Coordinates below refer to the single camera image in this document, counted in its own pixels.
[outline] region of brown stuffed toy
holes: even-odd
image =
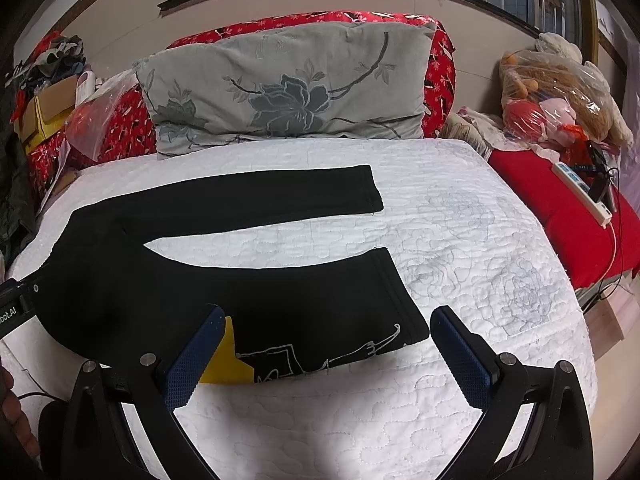
[[[550,97],[563,98],[575,110],[577,123],[591,139],[600,142],[607,137],[613,118],[606,96],[600,83],[580,64],[552,54],[520,51],[502,57],[500,77],[503,108],[509,99],[538,103]]]

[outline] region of blue textured pad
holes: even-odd
[[[189,402],[223,335],[225,313],[217,306],[167,372],[162,400],[169,410],[181,408]]]
[[[473,408],[486,410],[492,397],[491,374],[482,366],[475,352],[441,308],[431,314],[431,338],[444,357],[466,402]]]

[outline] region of white bottle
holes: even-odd
[[[84,72],[78,78],[76,86],[76,107],[95,92],[95,73],[91,66],[87,65]]]

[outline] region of blue gripper pad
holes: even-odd
[[[170,411],[185,406],[225,335],[225,313],[214,308],[166,374],[164,404]]]
[[[430,329],[431,338],[462,390],[466,402],[473,408],[485,411],[491,403],[492,386],[499,369],[497,365],[491,366],[484,360],[492,368],[491,371],[488,370],[482,364],[482,358],[474,351],[472,339],[479,336],[469,332],[448,306],[440,306],[433,311]]]

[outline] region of flower design on pillow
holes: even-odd
[[[279,83],[261,84],[260,90],[248,99],[255,110],[250,126],[284,136],[316,132],[322,127],[324,121],[318,114],[329,106],[324,85],[309,90],[302,79],[283,74]]]

